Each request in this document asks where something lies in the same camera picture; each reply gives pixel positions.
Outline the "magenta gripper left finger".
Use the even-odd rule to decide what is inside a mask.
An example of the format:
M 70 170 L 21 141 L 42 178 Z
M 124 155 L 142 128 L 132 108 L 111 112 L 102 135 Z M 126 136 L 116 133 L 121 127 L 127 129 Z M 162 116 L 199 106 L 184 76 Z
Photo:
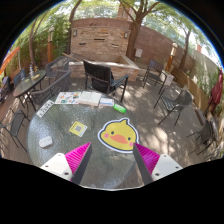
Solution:
M 65 158 L 73 174 L 71 179 L 73 183 L 80 184 L 91 153 L 92 144 L 86 143 L 65 154 Z

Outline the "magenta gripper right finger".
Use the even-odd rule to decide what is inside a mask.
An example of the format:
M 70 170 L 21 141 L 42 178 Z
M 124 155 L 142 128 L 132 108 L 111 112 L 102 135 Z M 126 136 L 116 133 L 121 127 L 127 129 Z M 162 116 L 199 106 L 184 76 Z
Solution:
M 152 172 L 160 158 L 160 155 L 151 149 L 135 143 L 133 154 L 145 185 L 152 183 Z

